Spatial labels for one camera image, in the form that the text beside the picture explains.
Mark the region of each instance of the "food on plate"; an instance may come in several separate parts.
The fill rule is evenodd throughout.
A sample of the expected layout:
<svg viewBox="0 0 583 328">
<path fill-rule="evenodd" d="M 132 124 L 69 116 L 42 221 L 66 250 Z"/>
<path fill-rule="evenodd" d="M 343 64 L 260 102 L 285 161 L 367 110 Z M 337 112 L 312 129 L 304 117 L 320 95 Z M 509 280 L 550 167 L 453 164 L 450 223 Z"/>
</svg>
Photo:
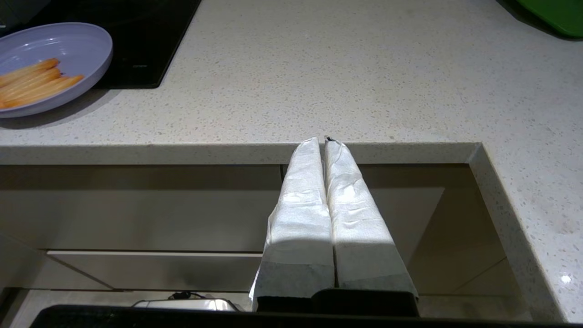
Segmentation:
<svg viewBox="0 0 583 328">
<path fill-rule="evenodd" d="M 19 78 L 25 76 L 34 71 L 46 71 L 49 68 L 53 68 L 59 64 L 59 61 L 55 58 L 47 59 L 42 62 L 38 62 L 21 69 L 17 69 L 8 74 L 0 75 L 0 88 L 8 85 L 9 83 L 18 80 Z"/>
<path fill-rule="evenodd" d="M 34 103 L 70 88 L 83 75 L 61 76 L 55 58 L 0 75 L 0 110 Z"/>
<path fill-rule="evenodd" d="M 77 82 L 81 81 L 81 79 L 83 79 L 83 75 L 76 75 L 76 76 L 72 76 L 70 78 L 67 76 L 63 76 L 61 78 L 58 78 L 58 81 L 56 81 L 54 84 L 52 84 L 50 86 L 47 86 L 47 85 L 39 86 L 39 87 L 31 90 L 30 93 L 28 93 L 26 95 L 23 95 L 19 98 L 13 99 L 13 100 L 6 101 L 4 103 L 4 105 L 6 107 L 10 108 L 10 107 L 22 106 L 22 105 L 37 102 L 39 100 L 43 100 L 46 97 L 50 97 L 56 93 L 59 93 L 65 89 L 75 85 Z"/>
<path fill-rule="evenodd" d="M 32 72 L 0 88 L 0 99 L 4 101 L 17 98 L 21 93 L 51 82 L 61 77 L 61 71 L 54 67 L 44 72 Z"/>
</svg>

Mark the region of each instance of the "speckled countertop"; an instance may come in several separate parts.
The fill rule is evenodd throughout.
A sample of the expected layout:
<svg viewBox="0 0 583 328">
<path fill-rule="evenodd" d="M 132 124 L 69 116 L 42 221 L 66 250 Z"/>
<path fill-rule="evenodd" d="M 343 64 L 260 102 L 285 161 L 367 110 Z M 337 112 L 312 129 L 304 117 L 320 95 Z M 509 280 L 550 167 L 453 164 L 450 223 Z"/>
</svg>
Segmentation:
<svg viewBox="0 0 583 328">
<path fill-rule="evenodd" d="M 582 63 L 496 1 L 205 0 L 161 87 L 0 121 L 0 162 L 285 163 L 325 134 L 467 162 L 535 316 L 583 322 Z"/>
</svg>

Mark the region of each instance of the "cabinet drawer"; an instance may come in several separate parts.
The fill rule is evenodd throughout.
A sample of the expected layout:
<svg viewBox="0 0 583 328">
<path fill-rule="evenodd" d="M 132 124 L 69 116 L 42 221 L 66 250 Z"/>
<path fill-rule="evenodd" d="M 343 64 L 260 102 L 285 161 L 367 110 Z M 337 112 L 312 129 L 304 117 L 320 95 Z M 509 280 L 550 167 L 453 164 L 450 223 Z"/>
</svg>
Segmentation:
<svg viewBox="0 0 583 328">
<path fill-rule="evenodd" d="M 47 257 L 44 252 L 0 235 L 0 287 L 109 289 Z"/>
<path fill-rule="evenodd" d="M 274 166 L 0 166 L 0 231 L 37 249 L 261 252 Z"/>
<path fill-rule="evenodd" d="M 250 290 L 261 254 L 49 251 L 118 289 Z"/>
</svg>

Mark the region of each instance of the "folded paper towel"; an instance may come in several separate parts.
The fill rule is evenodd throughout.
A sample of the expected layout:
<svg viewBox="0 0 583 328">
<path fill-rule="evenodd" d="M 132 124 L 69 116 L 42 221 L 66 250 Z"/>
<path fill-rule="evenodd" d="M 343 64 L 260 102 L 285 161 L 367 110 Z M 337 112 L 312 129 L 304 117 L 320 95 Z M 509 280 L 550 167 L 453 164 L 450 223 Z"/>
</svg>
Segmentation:
<svg viewBox="0 0 583 328">
<path fill-rule="evenodd" d="M 249 294 L 310 298 L 334 287 L 331 219 L 317 138 L 291 156 L 278 204 L 269 216 L 261 265 Z"/>
<path fill-rule="evenodd" d="M 328 207 L 340 288 L 417 291 L 348 147 L 325 147 Z"/>
</svg>

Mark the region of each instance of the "green container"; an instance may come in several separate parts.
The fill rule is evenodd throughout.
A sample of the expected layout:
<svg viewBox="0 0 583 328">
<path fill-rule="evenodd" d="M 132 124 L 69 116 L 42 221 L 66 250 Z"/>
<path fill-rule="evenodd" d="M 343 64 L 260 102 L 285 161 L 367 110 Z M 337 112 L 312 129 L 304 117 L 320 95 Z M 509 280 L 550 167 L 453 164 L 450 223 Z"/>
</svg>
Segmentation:
<svg viewBox="0 0 583 328">
<path fill-rule="evenodd" d="M 517 1 L 556 32 L 567 37 L 583 37 L 583 0 Z"/>
</svg>

